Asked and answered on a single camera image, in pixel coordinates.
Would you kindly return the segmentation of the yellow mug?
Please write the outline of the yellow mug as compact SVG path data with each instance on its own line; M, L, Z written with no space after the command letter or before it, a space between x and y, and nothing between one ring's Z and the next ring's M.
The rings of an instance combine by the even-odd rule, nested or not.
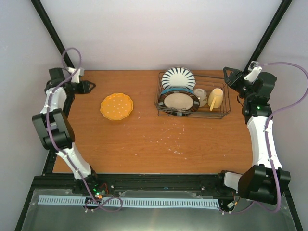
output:
M223 96L223 90L220 88L215 88L211 91L207 100L210 111L212 111L213 109L217 109L222 105Z

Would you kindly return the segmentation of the orange dotted plate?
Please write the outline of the orange dotted plate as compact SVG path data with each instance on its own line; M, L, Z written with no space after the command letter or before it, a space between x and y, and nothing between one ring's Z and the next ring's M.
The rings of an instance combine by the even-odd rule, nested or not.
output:
M111 121L119 121L128 117L133 111L133 100L126 94L113 93L101 102L100 112Z

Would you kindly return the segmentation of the white floral bowl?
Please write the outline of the white floral bowl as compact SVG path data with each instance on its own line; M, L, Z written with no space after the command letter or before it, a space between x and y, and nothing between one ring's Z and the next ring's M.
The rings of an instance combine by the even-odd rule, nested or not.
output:
M204 89L201 88L196 88L194 89L194 94L197 96L199 99L200 106L203 107L207 104L207 92Z

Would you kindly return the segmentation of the white blue striped plate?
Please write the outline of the white blue striped plate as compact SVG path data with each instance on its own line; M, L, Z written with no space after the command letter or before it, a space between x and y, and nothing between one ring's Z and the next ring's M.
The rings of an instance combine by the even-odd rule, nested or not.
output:
M164 72L161 77L163 89L186 88L193 90L196 85L194 74L184 67L173 67Z

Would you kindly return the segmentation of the dark plate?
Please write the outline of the dark plate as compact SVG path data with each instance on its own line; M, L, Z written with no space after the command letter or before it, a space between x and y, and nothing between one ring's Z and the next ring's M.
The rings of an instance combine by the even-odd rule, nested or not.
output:
M199 99L195 94L170 92L158 97L158 110L173 116L189 116L199 109Z

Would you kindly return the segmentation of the teal dotted plate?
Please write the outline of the teal dotted plate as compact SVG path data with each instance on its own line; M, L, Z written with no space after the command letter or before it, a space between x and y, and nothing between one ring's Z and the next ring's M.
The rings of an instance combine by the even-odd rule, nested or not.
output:
M190 89L186 89L186 88L170 88L170 89L164 89L161 93L161 95L164 95L166 93L170 93L170 92L177 92L177 93L189 93L189 94L193 94L193 92Z

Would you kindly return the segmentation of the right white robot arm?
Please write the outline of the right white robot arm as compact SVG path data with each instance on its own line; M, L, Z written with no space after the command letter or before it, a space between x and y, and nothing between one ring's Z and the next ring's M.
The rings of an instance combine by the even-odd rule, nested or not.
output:
M242 114L252 143L252 166L244 173L221 171L218 191L238 192L241 198L277 205L291 181L278 159L272 134L273 116L268 103L277 78L261 67L249 74L230 67L223 68L225 83L244 100Z

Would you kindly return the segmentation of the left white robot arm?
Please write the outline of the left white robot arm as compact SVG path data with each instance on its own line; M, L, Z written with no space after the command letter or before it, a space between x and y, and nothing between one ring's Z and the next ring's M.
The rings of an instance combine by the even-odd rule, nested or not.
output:
M52 68L46 83L46 100L43 109L32 117L42 146L62 158L74 174L77 189L97 193L100 181L97 174L81 156L75 144L75 134L68 121L68 114L76 94L87 94L96 86L80 80L84 69Z

